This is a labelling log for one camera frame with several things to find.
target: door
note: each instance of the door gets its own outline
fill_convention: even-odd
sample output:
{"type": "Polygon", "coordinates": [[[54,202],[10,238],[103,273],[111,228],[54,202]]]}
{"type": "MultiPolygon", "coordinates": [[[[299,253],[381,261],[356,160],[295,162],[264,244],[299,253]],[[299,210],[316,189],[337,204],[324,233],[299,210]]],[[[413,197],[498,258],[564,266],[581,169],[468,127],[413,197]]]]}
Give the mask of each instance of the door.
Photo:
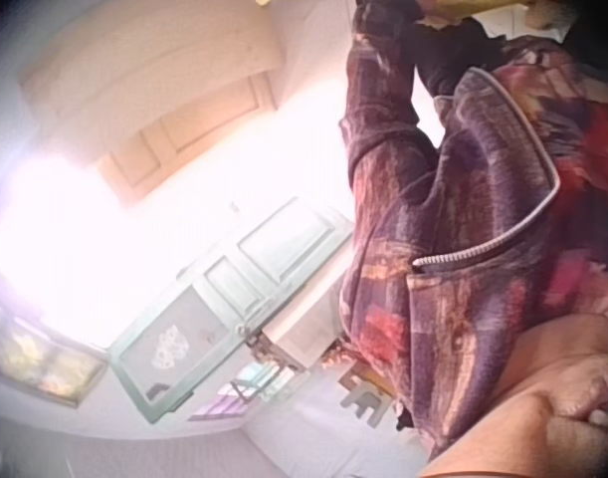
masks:
{"type": "Polygon", "coordinates": [[[294,198],[181,271],[110,349],[143,415],[154,423],[177,409],[351,231],[332,209],[294,198]]]}
{"type": "Polygon", "coordinates": [[[247,121],[274,109],[265,75],[233,82],[161,117],[97,162],[124,205],[137,202],[247,121]]]}

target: sunlight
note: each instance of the sunlight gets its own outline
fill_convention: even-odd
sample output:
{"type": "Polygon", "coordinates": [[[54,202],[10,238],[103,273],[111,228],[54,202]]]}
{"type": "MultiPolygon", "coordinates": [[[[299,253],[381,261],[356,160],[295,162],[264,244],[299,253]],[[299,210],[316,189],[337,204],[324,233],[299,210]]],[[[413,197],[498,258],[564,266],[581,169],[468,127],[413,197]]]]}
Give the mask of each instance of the sunlight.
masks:
{"type": "Polygon", "coordinates": [[[351,207],[337,125],[342,88],[319,82],[299,92],[128,210],[93,167],[27,161],[0,220],[1,272],[43,310],[44,324],[108,348],[180,268],[241,221],[294,195],[351,207]]]}

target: wooden door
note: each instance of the wooden door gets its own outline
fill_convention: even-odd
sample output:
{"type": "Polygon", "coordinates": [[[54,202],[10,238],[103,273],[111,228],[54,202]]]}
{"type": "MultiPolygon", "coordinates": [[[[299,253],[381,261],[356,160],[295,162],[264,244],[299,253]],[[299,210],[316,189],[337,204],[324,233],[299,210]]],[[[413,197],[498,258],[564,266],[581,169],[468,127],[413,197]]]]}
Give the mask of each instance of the wooden door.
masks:
{"type": "Polygon", "coordinates": [[[101,157],[97,168],[120,201],[133,204],[235,129],[273,109],[266,76],[245,78],[161,117],[101,157]]]}

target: patterned jacket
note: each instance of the patterned jacket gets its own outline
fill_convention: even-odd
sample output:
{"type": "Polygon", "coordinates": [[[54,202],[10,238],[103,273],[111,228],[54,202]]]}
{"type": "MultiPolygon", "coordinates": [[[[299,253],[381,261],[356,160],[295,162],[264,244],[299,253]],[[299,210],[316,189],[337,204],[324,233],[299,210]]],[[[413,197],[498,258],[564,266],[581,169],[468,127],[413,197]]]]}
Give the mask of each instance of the patterned jacket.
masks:
{"type": "Polygon", "coordinates": [[[608,315],[608,77],[555,42],[507,42],[439,98],[437,150],[417,127],[409,20],[354,19],[341,122],[356,202],[341,293],[347,333],[443,452],[481,416],[518,335],[608,315]]]}

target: jacket sleeve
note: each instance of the jacket sleeve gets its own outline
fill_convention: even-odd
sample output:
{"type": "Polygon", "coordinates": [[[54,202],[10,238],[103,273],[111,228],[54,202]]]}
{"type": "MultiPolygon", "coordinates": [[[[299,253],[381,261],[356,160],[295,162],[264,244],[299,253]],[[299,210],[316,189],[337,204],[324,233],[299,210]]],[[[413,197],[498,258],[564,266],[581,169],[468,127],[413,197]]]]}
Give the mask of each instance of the jacket sleeve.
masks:
{"type": "Polygon", "coordinates": [[[436,168],[436,149],[417,127],[412,45],[404,45],[408,27],[422,16],[414,0],[365,0],[355,12],[341,131],[357,244],[400,191],[436,168]]]}

